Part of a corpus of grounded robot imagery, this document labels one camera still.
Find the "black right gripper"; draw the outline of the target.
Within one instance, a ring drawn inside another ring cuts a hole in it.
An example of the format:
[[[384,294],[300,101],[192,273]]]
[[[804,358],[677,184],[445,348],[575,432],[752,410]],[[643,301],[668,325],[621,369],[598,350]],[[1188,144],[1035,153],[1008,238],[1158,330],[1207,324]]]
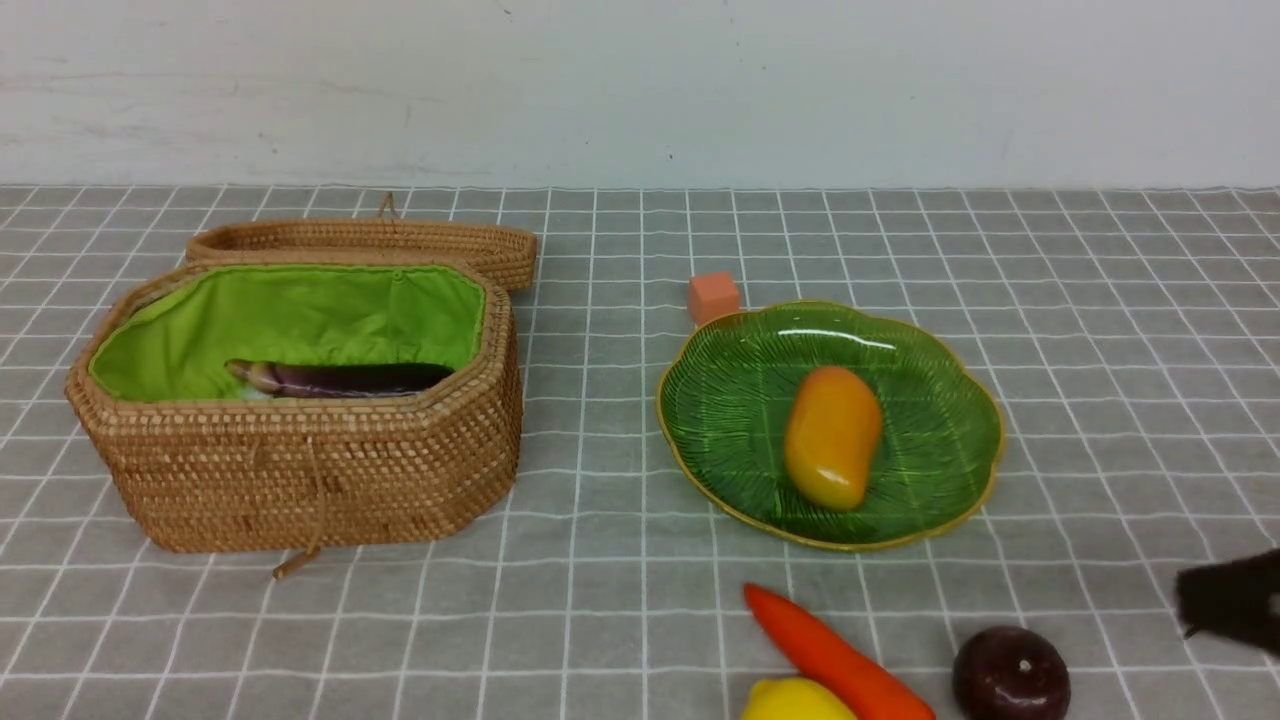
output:
[[[1185,568],[1174,579],[1183,637],[1206,632],[1279,655],[1279,550]]]

